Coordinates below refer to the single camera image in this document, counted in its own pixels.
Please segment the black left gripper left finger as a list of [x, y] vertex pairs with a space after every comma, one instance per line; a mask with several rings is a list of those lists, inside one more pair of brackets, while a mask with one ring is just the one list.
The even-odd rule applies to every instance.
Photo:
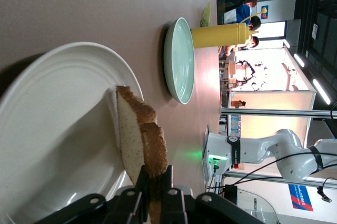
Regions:
[[119, 188], [111, 200], [88, 194], [37, 223], [144, 223], [150, 203], [150, 178], [141, 167], [134, 186]]

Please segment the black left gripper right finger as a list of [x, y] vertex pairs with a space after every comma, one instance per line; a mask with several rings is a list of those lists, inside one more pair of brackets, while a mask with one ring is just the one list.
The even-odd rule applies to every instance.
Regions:
[[173, 166], [163, 174], [160, 223], [261, 223], [232, 202], [205, 192], [196, 198], [186, 186], [175, 186]]

